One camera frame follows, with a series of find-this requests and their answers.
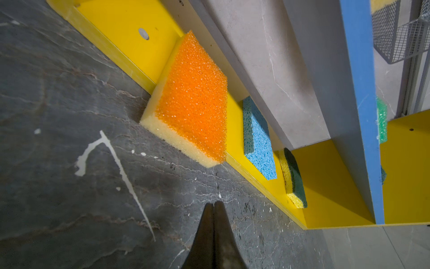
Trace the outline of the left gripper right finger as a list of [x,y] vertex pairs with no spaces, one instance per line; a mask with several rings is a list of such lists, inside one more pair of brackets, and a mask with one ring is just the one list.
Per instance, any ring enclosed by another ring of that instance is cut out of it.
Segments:
[[214,204],[214,240],[216,269],[247,269],[222,201]]

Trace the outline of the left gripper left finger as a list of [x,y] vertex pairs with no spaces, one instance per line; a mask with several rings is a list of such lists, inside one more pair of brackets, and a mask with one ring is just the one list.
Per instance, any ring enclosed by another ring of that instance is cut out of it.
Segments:
[[213,269],[214,255],[214,206],[206,204],[190,252],[182,269]]

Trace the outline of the dark green sponge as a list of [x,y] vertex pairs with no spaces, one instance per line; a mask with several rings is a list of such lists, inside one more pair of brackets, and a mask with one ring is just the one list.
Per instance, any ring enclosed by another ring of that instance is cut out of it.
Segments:
[[288,198],[296,208],[307,208],[307,200],[299,166],[292,152],[284,148],[278,152]]
[[381,167],[381,184],[384,184],[386,177],[387,173],[385,172],[384,168]]

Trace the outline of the blue sponge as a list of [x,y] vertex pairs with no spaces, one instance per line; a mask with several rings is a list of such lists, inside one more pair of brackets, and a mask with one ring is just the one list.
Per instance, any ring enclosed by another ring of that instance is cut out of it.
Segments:
[[267,180],[277,178],[268,124],[251,97],[243,100],[244,155]]

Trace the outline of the orange sponge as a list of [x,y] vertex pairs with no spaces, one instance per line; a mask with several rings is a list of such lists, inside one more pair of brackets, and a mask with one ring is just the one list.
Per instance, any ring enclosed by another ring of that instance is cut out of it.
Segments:
[[140,125],[200,165],[226,160],[227,77],[192,31],[176,43]]

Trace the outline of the bright green sponge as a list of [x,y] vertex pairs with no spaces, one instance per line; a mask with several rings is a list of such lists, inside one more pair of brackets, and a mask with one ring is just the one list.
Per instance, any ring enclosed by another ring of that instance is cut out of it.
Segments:
[[377,124],[378,124],[378,140],[379,143],[387,141],[387,105],[377,97]]

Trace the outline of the yellow shelf pink blue boards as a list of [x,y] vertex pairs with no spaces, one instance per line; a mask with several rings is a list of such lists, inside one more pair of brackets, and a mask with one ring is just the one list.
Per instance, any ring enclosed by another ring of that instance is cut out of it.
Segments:
[[[430,114],[388,124],[377,138],[370,5],[286,1],[330,140],[293,151],[308,207],[296,209],[283,175],[266,180],[244,156],[242,100],[251,96],[272,142],[291,146],[201,1],[49,1],[50,7],[152,93],[174,46],[192,31],[228,78],[227,162],[304,229],[430,222]],[[387,173],[381,184],[381,167]]]

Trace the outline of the metal mesh basket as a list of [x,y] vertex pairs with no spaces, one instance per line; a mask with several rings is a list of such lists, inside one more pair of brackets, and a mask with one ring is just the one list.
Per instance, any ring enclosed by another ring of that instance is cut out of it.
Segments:
[[430,48],[430,2],[421,1],[419,16],[403,25],[400,7],[400,1],[391,1],[372,13],[374,48],[390,65]]

